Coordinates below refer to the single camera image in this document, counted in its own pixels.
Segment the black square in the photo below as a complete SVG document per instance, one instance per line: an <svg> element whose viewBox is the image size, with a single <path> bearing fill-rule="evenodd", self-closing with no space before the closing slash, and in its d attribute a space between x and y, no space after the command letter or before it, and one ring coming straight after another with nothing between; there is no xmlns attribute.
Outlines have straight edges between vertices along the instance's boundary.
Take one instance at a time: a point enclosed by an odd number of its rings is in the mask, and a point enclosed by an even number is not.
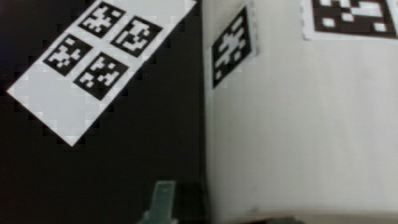
<svg viewBox="0 0 398 224"><path fill-rule="evenodd" d="M115 46L139 57L161 31L163 27L136 16L120 35L116 36L113 41Z"/></svg>
<svg viewBox="0 0 398 224"><path fill-rule="evenodd" d="M250 13L246 7L212 46L214 87L218 87L223 79L239 67L251 53L253 42L250 29Z"/></svg>
<svg viewBox="0 0 398 224"><path fill-rule="evenodd" d="M314 0L315 30L397 39L386 0Z"/></svg>
<svg viewBox="0 0 398 224"><path fill-rule="evenodd" d="M99 100L104 99L127 70L129 66L102 53L74 82Z"/></svg>
<svg viewBox="0 0 398 224"><path fill-rule="evenodd" d="M125 13L127 12L120 8L104 2L79 24L79 27L104 38Z"/></svg>
<svg viewBox="0 0 398 224"><path fill-rule="evenodd" d="M91 45L74 35L68 35L45 59L47 65L65 76L72 72L72 69L75 68L91 49Z"/></svg>

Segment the white wall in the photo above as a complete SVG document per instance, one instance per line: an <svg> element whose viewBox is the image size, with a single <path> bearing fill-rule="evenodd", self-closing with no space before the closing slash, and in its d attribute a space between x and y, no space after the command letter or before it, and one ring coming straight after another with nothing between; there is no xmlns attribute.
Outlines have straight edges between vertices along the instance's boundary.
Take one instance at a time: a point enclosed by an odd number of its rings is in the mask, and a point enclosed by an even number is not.
<svg viewBox="0 0 398 224"><path fill-rule="evenodd" d="M205 0L207 47L243 2ZM216 223L397 215L398 46L305 41L299 0L255 5L258 58L216 90L207 83Z"/></svg>

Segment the green plastic piece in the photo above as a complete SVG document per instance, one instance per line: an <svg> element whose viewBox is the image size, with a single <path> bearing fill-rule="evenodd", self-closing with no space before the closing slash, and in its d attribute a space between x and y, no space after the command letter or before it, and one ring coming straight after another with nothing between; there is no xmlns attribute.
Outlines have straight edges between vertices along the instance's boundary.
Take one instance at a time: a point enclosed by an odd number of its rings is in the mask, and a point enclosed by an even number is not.
<svg viewBox="0 0 398 224"><path fill-rule="evenodd" d="M139 224L179 224L173 219L177 181L159 181L154 193L152 209L145 213Z"/></svg>
<svg viewBox="0 0 398 224"><path fill-rule="evenodd" d="M271 220L267 224L306 224L306 223L303 221L298 221L296 218L283 218Z"/></svg>

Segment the apriltag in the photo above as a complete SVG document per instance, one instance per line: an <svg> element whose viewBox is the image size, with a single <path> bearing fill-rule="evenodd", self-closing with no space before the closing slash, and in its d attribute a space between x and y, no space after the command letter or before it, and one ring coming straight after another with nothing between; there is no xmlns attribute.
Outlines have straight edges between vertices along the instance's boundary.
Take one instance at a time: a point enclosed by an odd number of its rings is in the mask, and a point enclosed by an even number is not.
<svg viewBox="0 0 398 224"><path fill-rule="evenodd" d="M303 0L308 40L398 39L395 0Z"/></svg>
<svg viewBox="0 0 398 224"><path fill-rule="evenodd" d="M195 5L195 0L97 1L10 88L72 146Z"/></svg>
<svg viewBox="0 0 398 224"><path fill-rule="evenodd" d="M214 88L248 58L258 54L253 2L244 6L212 46Z"/></svg>

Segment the dark surface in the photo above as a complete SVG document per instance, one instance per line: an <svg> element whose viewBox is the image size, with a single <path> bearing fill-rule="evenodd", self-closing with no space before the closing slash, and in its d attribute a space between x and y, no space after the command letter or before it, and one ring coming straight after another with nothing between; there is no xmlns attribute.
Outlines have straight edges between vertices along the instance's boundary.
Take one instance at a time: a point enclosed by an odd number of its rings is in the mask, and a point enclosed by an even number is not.
<svg viewBox="0 0 398 224"><path fill-rule="evenodd" d="M3 224L138 223L157 180L205 184L200 5L74 148L6 93L90 3L0 1Z"/></svg>

